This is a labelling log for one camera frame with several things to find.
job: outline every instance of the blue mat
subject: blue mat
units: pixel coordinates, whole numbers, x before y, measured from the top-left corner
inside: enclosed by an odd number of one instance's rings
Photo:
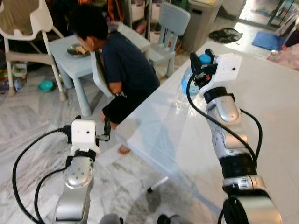
[[[282,47],[282,40],[277,35],[260,31],[256,34],[252,44],[268,50],[280,50]]]

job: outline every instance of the marble floor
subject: marble floor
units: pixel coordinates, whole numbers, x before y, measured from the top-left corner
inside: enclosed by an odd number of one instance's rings
[[[227,26],[223,19],[217,19],[216,23],[213,29]],[[245,27],[246,29],[239,31],[251,34],[251,29],[254,28],[248,25]],[[247,44],[245,40],[240,40],[239,43],[229,47],[257,53],[251,43]],[[186,52],[177,55],[176,69],[187,59]],[[164,69],[163,65],[159,67],[162,82],[165,80]],[[14,97],[8,97],[7,92],[0,93],[1,224],[32,223],[19,209],[12,190],[12,168],[19,153],[39,135],[70,124],[80,114],[74,89],[66,91],[68,101],[60,102],[58,89],[49,93],[38,90],[37,86],[43,80],[54,81],[48,66],[31,71],[26,85]],[[107,98],[95,86],[92,77],[83,78],[81,82],[93,110],[89,119],[96,121],[97,133],[101,133],[103,124],[99,120],[99,114],[107,104]],[[195,224],[216,223],[217,214],[212,214],[203,203],[172,182],[167,182],[148,195],[146,189],[162,176],[133,153],[118,155],[116,151],[119,146],[114,131],[111,133],[111,140],[100,145],[101,155],[96,160],[94,169],[95,185],[91,191],[89,224],[98,223],[107,213],[118,214],[127,224],[154,224],[162,213],[168,216],[178,214]],[[34,191],[39,180],[50,171],[64,166],[70,148],[66,137],[55,133],[38,142],[24,155],[17,170],[17,184],[21,199],[31,213],[34,212]],[[62,192],[62,177],[62,174],[58,174],[49,178],[41,189],[39,208],[46,223],[51,222]]]

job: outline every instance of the white plastic chair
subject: white plastic chair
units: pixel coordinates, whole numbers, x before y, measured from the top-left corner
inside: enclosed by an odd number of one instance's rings
[[[97,87],[108,97],[114,97],[114,94],[108,88],[102,69],[97,61],[95,52],[91,52],[93,80]]]
[[[169,77],[174,71],[174,57],[178,36],[184,34],[190,20],[190,13],[169,3],[160,6],[159,23],[161,34],[158,44],[151,45],[149,49],[149,61],[157,70],[158,64],[168,61],[166,75]]]
[[[30,23],[32,32],[31,34],[24,34],[20,31],[21,28],[15,28],[11,33],[8,33],[8,30],[11,27],[14,27],[15,17],[19,17],[16,15],[18,12],[24,12],[25,10],[31,9],[28,4],[36,4],[38,1],[38,8],[30,13]],[[60,101],[66,100],[66,95],[63,91],[62,85],[59,80],[58,72],[55,66],[55,61],[49,50],[49,41],[47,38],[46,32],[53,30],[59,37],[63,37],[62,34],[53,26],[53,21],[46,5],[45,0],[3,0],[0,6],[0,14],[8,13],[7,19],[1,17],[0,23],[0,33],[4,37],[5,44],[5,53],[6,53],[6,61],[7,61],[7,72],[8,72],[8,81],[9,81],[9,96],[13,96],[15,94],[14,83],[13,83],[13,75],[11,71],[11,61],[31,61],[44,63],[52,66],[54,76],[59,88],[60,92]],[[9,50],[8,40],[17,40],[17,41],[31,41],[36,38],[36,35],[39,32],[42,32],[43,40],[46,45],[46,49],[48,54],[24,54],[18,52],[12,52]]]

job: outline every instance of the water bottle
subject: water bottle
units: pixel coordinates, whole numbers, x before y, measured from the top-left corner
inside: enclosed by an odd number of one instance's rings
[[[211,57],[207,54],[200,55],[199,59],[200,59],[200,63],[202,65],[210,64],[212,61]],[[193,72],[192,72],[191,67],[188,67],[185,71],[185,74],[181,80],[181,83],[180,83],[180,85],[178,87],[178,91],[177,91],[176,106],[177,106],[178,110],[180,110],[180,112],[182,112],[185,116],[187,115],[188,110],[189,110],[189,102],[187,99],[186,90],[187,90],[188,81],[189,81],[190,77],[192,76],[192,74],[193,74]],[[192,100],[199,93],[199,88],[198,88],[198,86],[195,85],[194,81],[191,81],[189,93],[190,93],[190,97]]]

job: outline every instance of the black object on floor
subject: black object on floor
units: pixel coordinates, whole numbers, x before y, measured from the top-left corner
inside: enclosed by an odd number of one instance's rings
[[[243,34],[239,33],[233,28],[223,28],[221,30],[216,30],[209,34],[209,37],[219,43],[232,43],[238,41]]]

